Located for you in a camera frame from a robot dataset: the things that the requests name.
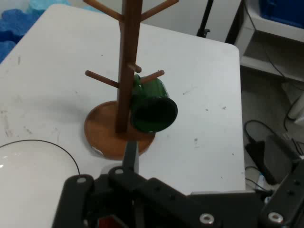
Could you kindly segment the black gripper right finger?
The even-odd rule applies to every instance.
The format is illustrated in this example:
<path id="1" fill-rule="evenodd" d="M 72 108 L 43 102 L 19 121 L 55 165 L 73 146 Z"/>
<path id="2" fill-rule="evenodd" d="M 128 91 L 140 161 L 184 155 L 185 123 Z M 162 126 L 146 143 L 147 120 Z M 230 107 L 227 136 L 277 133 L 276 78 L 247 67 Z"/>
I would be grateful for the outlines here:
<path id="1" fill-rule="evenodd" d="M 304 226 L 304 161 L 291 172 L 260 213 L 261 228 L 302 228 Z"/>

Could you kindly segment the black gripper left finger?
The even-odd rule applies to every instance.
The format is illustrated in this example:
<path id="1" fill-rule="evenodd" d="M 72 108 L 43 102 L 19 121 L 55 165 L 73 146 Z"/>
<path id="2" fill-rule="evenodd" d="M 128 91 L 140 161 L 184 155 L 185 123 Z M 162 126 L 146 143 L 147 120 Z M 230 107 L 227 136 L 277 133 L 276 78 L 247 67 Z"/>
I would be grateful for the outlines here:
<path id="1" fill-rule="evenodd" d="M 199 205 L 162 181 L 138 173 L 136 141 L 129 141 L 123 163 L 107 174 L 68 178 L 55 228 L 197 228 Z"/>

